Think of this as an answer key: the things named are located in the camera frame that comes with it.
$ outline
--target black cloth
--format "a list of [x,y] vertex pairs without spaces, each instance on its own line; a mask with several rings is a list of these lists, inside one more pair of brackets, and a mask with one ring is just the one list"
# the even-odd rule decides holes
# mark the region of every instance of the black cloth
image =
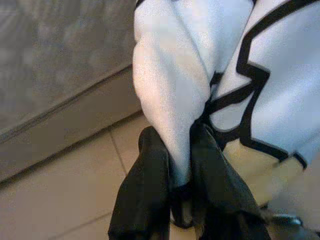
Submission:
[[[190,130],[190,142],[192,180],[188,191],[192,223],[203,229],[200,239],[269,240],[249,188],[224,158],[210,127],[197,121]],[[168,240],[170,207],[177,208],[180,204],[173,199],[184,199],[176,196],[184,193],[170,192],[170,155],[153,127],[142,131],[139,151],[119,189],[109,238]],[[175,214],[177,223],[183,221],[179,212]]]

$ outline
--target gray mattress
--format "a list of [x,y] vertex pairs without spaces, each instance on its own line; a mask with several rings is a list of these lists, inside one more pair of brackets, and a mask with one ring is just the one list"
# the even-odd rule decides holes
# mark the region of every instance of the gray mattress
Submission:
[[[128,107],[128,114],[138,110],[130,70],[135,44],[134,7],[134,0],[0,1],[0,180],[92,134],[93,131],[87,131],[70,141],[64,131],[61,134],[66,136],[60,141],[67,141],[41,155],[34,149],[27,149],[33,155],[28,156],[31,158],[29,163],[23,164],[19,163],[19,156],[13,157],[10,151],[15,149],[23,154],[25,146],[22,145],[26,141],[31,145],[37,145],[37,141],[30,139],[30,135],[29,139],[16,139],[6,145],[24,131],[29,131],[30,127],[43,123],[47,114],[52,115],[62,105],[75,104],[75,96],[86,95],[88,89],[103,79],[113,76],[112,81],[126,84],[123,87],[125,96],[118,93],[115,98],[105,97],[97,101],[117,101],[121,97],[133,104],[132,108]],[[113,89],[108,83],[104,94],[111,91]],[[90,109],[96,105],[92,102],[87,107]],[[97,111],[101,113],[107,109],[101,107]],[[120,117],[125,115],[118,114],[112,121],[102,122],[105,126]],[[45,127],[69,128],[64,124],[62,121],[60,126],[51,123]]]

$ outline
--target white garment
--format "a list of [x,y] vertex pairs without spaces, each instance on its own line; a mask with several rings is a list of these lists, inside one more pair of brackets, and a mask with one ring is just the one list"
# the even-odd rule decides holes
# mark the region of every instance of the white garment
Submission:
[[[145,116],[171,154],[175,186],[189,180],[189,131],[211,95],[214,73],[224,75],[212,88],[212,101],[250,84],[251,78],[237,71],[241,39],[285,2],[265,0],[254,6],[252,0],[145,0],[136,9],[134,87]],[[299,153],[307,162],[320,146],[315,102],[320,103],[320,4],[311,2],[288,1],[292,13],[255,36],[248,51],[248,63],[271,72],[249,116],[248,142],[267,143],[285,156]],[[299,4],[306,6],[292,9]],[[241,122],[253,101],[252,86],[244,99],[231,97],[231,104],[213,108],[210,119],[216,131],[223,135],[245,129]],[[245,136],[238,137],[245,142]]]

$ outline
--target black trim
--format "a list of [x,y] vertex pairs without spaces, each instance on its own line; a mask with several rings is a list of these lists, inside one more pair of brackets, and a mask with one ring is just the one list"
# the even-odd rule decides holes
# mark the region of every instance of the black trim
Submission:
[[212,87],[213,84],[218,84],[221,81],[222,76],[224,75],[224,73],[220,73],[220,72],[214,72],[213,77],[210,81],[210,88]]
[[222,149],[228,142],[240,138],[240,142],[244,146],[271,155],[279,159],[280,162],[289,157],[286,150],[252,138],[251,121],[253,110],[260,93],[270,77],[270,70],[249,61],[250,48],[253,39],[271,25],[317,1],[319,0],[289,0],[269,12],[245,34],[238,55],[236,72],[250,78],[251,82],[224,96],[221,96],[218,99],[215,99],[212,102],[207,103],[202,115],[202,118],[208,119],[211,114],[229,105],[240,103],[252,94],[250,102],[242,116],[241,122],[237,127],[229,131],[222,131],[213,127],[214,136]]
[[137,9],[145,0],[138,0],[135,4],[135,9]]
[[299,153],[297,153],[297,152],[295,152],[295,153],[293,154],[293,156],[294,156],[294,157],[299,161],[299,163],[302,165],[303,170],[305,170],[305,169],[307,168],[307,166],[308,166],[306,160],[305,160]]

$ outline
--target tile floor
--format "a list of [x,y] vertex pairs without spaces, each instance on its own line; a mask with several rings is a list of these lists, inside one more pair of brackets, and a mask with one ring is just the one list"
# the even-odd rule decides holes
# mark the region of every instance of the tile floor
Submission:
[[[130,117],[0,184],[0,240],[107,240],[118,188],[147,126],[143,115]],[[271,207],[320,230],[320,160],[313,166]],[[194,240],[195,233],[171,226],[170,239]]]

